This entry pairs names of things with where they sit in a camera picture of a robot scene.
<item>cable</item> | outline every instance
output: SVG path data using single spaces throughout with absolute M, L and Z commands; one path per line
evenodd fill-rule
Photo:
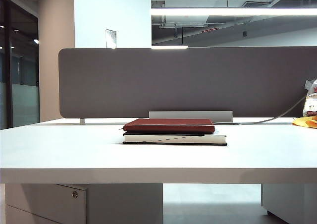
M 254 121 L 254 122 L 215 122 L 215 125 L 253 125 L 253 124 L 259 124 L 259 123 L 263 123 L 266 121 L 272 121 L 274 119 L 277 119 L 279 117 L 284 116 L 285 114 L 289 113 L 291 110 L 294 109 L 294 107 L 296 107 L 302 100 L 304 100 L 306 98 L 306 95 L 303 96 L 296 104 L 294 104 L 290 109 L 288 109 L 286 112 L 283 112 L 281 115 L 276 116 L 274 118 L 270 118 L 267 120 L 263 120 L 263 121 Z

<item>white desk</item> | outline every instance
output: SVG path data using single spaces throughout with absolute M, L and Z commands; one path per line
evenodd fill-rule
M 131 120 L 60 119 L 2 130 L 1 182 L 317 183 L 316 129 L 218 125 L 228 146 L 122 144 L 123 125 L 113 123 Z

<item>white cabinet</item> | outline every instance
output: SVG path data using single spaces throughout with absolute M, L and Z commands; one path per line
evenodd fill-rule
M 6 207 L 6 216 L 6 223 L 8 224 L 58 224 L 11 206 Z
M 263 184 L 262 206 L 290 224 L 316 224 L 317 184 Z
M 6 219 L 27 224 L 163 223 L 163 184 L 6 184 L 5 196 Z
M 58 223 L 86 224 L 85 189 L 56 184 L 6 184 L 5 202 L 6 206 Z

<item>light fixture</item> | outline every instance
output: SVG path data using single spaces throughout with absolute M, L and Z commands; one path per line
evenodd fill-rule
M 151 8 L 151 15 L 168 16 L 316 16 L 317 8 Z
M 165 49 L 187 49 L 188 46 L 152 46 L 151 49 L 165 50 Z

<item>drawer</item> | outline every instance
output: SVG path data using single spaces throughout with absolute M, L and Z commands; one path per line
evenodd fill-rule
M 6 184 L 6 204 L 63 224 L 86 224 L 86 191 L 57 184 Z
M 7 224 L 58 224 L 56 222 L 8 205 L 5 208 L 5 212 Z

